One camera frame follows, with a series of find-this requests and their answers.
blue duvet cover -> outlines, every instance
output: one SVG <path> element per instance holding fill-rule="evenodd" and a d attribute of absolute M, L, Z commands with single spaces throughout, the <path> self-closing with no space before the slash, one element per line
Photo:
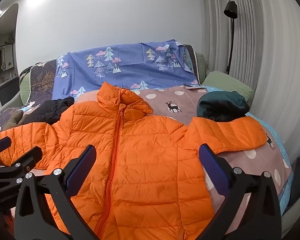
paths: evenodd
<path fill-rule="evenodd" d="M 175 40 L 114 45 L 59 57 L 52 99 L 78 98 L 104 81 L 131 90 L 197 84 L 185 47 Z"/>

jacket sleeve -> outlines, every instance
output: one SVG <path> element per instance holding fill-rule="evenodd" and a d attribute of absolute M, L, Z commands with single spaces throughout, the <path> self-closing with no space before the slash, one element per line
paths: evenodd
<path fill-rule="evenodd" d="M 36 169 L 46 170 L 53 158 L 66 145 L 72 129 L 73 106 L 67 109 L 52 126 L 47 123 L 29 123 L 0 133 L 0 139 L 8 136 L 11 146 L 0 153 L 0 164 L 11 166 L 24 153 L 38 146 L 42 159 Z"/>
<path fill-rule="evenodd" d="M 207 143 L 218 154 L 253 150 L 263 146 L 267 140 L 260 123 L 250 116 L 232 122 L 194 117 L 188 127 L 172 119 L 166 120 L 166 123 L 172 139 L 184 149 L 198 150 L 202 144 Z"/>

jacket zipper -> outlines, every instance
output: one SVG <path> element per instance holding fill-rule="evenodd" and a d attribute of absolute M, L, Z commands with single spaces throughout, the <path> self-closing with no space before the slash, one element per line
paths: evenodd
<path fill-rule="evenodd" d="M 111 168 L 110 168 L 110 173 L 106 185 L 105 209 L 95 230 L 96 235 L 100 239 L 102 239 L 103 233 L 105 231 L 106 222 L 108 220 L 110 208 L 111 208 L 111 187 L 112 187 L 112 181 L 114 177 L 114 170 L 117 162 L 118 144 L 119 144 L 119 137 L 120 137 L 120 130 L 121 130 L 120 128 L 122 126 L 123 126 L 123 109 L 120 111 L 120 114 L 118 114 L 117 123 L 116 123 L 114 150 L 112 153 Z"/>

floor lamp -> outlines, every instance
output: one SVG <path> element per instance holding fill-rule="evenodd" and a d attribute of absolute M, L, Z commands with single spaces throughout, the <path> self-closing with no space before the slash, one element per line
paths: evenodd
<path fill-rule="evenodd" d="M 231 33 L 231 49 L 230 49 L 230 57 L 228 66 L 226 69 L 226 74 L 229 75 L 230 72 L 230 66 L 231 66 L 231 60 L 232 60 L 232 51 L 233 51 L 233 42 L 234 42 L 234 19 L 238 18 L 238 6 L 234 1 L 230 1 L 227 3 L 227 6 L 223 13 L 232 19 L 232 33 Z"/>

fuzzy brown fabric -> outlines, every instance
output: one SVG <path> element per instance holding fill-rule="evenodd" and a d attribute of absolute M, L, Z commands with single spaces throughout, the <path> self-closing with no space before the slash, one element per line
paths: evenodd
<path fill-rule="evenodd" d="M 4 125 L 3 131 L 11 129 L 13 127 L 17 127 L 18 123 L 21 121 L 22 117 L 23 117 L 23 111 L 22 110 L 14 112 L 11 115 L 10 119 Z"/>

